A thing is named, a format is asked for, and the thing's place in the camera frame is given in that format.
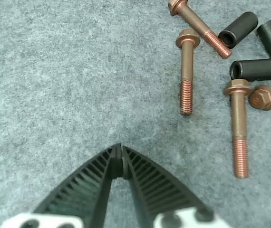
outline hex bolt head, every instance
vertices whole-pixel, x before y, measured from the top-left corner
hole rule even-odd
[[[245,96],[251,92],[248,81],[244,79],[230,81],[223,92],[225,95],[231,96],[234,172],[237,178],[248,178],[249,176]]]
[[[271,110],[271,88],[261,85],[250,96],[250,104],[256,109]]]
[[[169,8],[170,14],[172,16],[178,14],[177,8],[178,8],[179,4],[182,3],[182,2],[187,3],[188,0],[169,0],[168,1],[168,8]]]
[[[194,48],[196,48],[200,44],[200,37],[191,28],[184,29],[182,32],[180,32],[177,40],[175,41],[175,44],[179,48],[182,48],[182,43],[185,40],[191,40],[194,43]]]
[[[250,104],[256,109],[271,110],[271,88],[267,85],[257,87],[250,97]]]

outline bolt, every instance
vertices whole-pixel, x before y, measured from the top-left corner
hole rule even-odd
[[[256,109],[271,110],[271,88],[266,85],[257,87],[250,97],[250,104]]]
[[[224,90],[225,95],[231,96],[234,170],[237,178],[247,178],[249,176],[245,96],[249,95],[251,92],[252,89],[248,86],[248,81],[245,79],[235,79],[230,81]]]
[[[169,0],[171,15],[180,14],[186,22],[209,43],[222,58],[228,58],[232,51],[216,36],[216,34],[187,5],[188,0]]]
[[[188,28],[179,34],[175,43],[182,48],[180,112],[188,116],[193,113],[194,48],[199,45],[200,38],[194,30]]]

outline gray carpet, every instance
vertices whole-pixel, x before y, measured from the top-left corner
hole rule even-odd
[[[271,1],[190,0],[219,33]],[[234,228],[271,228],[271,111],[247,104],[250,178],[232,171],[234,60],[267,58],[251,33],[222,60],[195,50],[194,114],[179,114],[179,32],[166,0],[0,0],[0,224],[33,210],[78,166],[121,142],[168,169]],[[270,82],[252,83],[271,85]],[[137,228],[128,185],[111,189],[106,228]]]

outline threaded shank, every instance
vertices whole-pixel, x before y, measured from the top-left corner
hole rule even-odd
[[[190,80],[181,82],[181,115],[189,116],[193,113],[193,83]]]
[[[234,140],[234,168],[237,178],[248,178],[248,153],[246,140]]]
[[[228,58],[231,56],[231,50],[228,49],[228,47],[216,36],[213,31],[207,30],[203,34],[203,38],[217,51],[222,58]]]

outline bolt head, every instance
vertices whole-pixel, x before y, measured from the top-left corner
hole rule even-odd
[[[224,95],[230,95],[233,92],[243,92],[247,96],[252,92],[248,84],[248,81],[245,79],[234,79],[227,84],[223,93]]]
[[[179,4],[180,4],[181,2],[183,2],[183,1],[184,1],[185,3],[188,2],[188,0],[168,0],[168,8],[169,8],[170,14],[171,14],[172,16],[178,14],[177,6],[179,6]]]
[[[184,29],[182,32],[180,32],[177,40],[175,41],[175,44],[181,48],[182,43],[185,41],[185,39],[190,39],[194,43],[194,48],[196,48],[200,44],[200,37],[197,35],[197,33],[191,29]]]
[[[250,97],[250,104],[256,109],[271,110],[271,88],[266,85],[257,87]]]

